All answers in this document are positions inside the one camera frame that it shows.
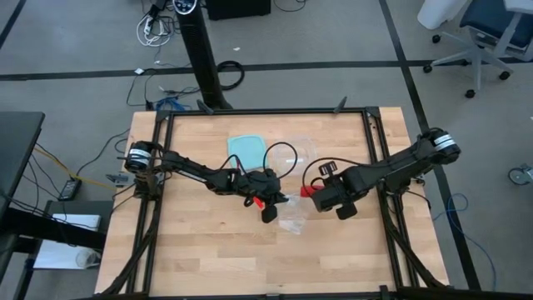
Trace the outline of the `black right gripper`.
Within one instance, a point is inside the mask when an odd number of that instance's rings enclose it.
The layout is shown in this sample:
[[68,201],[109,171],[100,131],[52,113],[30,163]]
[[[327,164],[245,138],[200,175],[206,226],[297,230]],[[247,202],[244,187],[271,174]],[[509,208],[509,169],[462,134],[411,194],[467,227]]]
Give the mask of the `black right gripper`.
[[334,173],[336,170],[337,165],[333,161],[319,167],[323,188],[315,191],[311,195],[311,199],[318,212],[328,212],[337,206],[337,217],[346,220],[354,217],[357,214],[357,209],[351,189],[344,183],[340,175]]

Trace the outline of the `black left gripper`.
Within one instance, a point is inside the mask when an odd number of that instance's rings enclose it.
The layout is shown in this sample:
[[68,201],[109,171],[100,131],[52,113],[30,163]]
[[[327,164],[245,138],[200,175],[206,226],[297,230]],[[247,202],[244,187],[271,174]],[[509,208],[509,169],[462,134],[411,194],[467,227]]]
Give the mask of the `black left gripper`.
[[276,205],[288,203],[286,195],[280,191],[280,181],[271,169],[263,172],[253,171],[245,176],[244,206],[250,207],[259,201],[262,210],[262,221],[270,223],[277,218]]

